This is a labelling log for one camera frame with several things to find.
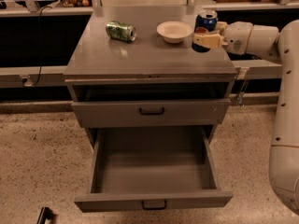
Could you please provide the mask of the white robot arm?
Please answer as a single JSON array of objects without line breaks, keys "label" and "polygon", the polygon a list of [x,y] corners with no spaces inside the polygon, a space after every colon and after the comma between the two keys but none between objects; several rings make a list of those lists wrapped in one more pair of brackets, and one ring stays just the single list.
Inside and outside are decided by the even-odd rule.
[{"label": "white robot arm", "polygon": [[283,28],[219,21],[198,28],[192,42],[206,49],[253,54],[282,65],[282,79],[269,156],[269,181],[279,200],[299,214],[299,20]]}]

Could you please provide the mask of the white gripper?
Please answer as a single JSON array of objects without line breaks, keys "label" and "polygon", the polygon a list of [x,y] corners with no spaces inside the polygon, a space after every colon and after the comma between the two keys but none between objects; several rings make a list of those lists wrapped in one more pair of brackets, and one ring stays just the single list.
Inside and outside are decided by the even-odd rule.
[{"label": "white gripper", "polygon": [[208,49],[218,49],[225,40],[227,52],[242,55],[246,52],[252,28],[250,22],[237,21],[228,25],[225,21],[218,21],[215,26],[217,34],[194,34],[192,42]]}]

